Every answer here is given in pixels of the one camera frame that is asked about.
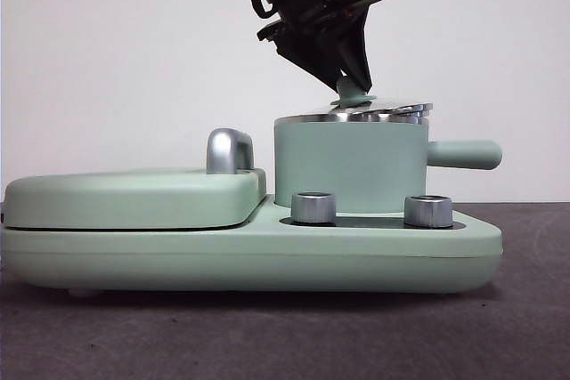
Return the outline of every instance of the toy kitchen set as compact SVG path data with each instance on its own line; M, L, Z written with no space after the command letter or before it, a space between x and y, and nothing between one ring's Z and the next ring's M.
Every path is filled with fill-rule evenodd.
M245 133L205 168L24 178L5 193L4 267L72 295L102 290L455 293L488 282L501 231L426 195L427 166L493 169L492 141L429 141L426 101L371 88L364 24L382 0L251 0L258 33L338 93L277 119L275 195Z

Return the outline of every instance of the mint green appliance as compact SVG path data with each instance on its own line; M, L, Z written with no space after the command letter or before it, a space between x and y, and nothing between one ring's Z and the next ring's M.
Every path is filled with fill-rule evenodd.
M422 194L426 165L434 159L490 168L500 151L490 142L428 143L424 106L424 113L403 122L388 120L399 116L395 111L381 113L386 120L377 122L357 122L356 116L352 122L278 120L277 201L265 194L265 173L254 168L251 139L231 129L210 135L203 169L17 180L5 195L4 266L30 284L67 288L72 295L110 289L455 293L480 287L499 265L501 231L456 212L443 228L413 226L406 223L403 199ZM341 110L329 114L347 113ZM304 146L346 138L369 150L368 137L374 153L396 154L387 147L393 139L416 152L355 157L335 169L337 144L323 144L314 154ZM292 180L288 168L299 168L299 161L305 170ZM369 168L381 174L363 176ZM311 186L314 171L321 176L314 175ZM382 174L392 175L386 180ZM410 175L413 185L403 189ZM352 185L338 185L344 180ZM291 210L290 192L309 199L328 192L337 202L329 206L332 222L311 220L314 210ZM308 216L296 221L299 213Z

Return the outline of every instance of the pot handle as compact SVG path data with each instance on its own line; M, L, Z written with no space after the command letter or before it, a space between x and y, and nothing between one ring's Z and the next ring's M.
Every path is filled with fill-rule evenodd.
M427 146L428 166L488 170L501 159L501 146L494 141L431 141Z

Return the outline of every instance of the mint green base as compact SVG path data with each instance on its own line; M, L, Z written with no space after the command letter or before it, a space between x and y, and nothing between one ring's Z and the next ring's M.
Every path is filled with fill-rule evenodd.
M4 225L40 229L189 229L244 222L265 197L265 172L161 169L16 180Z
M401 214L383 214L401 216ZM240 227L198 231L4 229L4 267L40 287L455 293L489 281L501 231L310 228L273 197Z

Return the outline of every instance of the mint green pot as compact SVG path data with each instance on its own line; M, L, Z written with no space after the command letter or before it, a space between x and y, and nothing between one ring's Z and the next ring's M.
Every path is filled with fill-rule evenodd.
M492 141L428 142L427 121L277 121L274 131L276 204L322 191L340 213L401 212L407 196L426 194L427 166L493 169L502 156Z

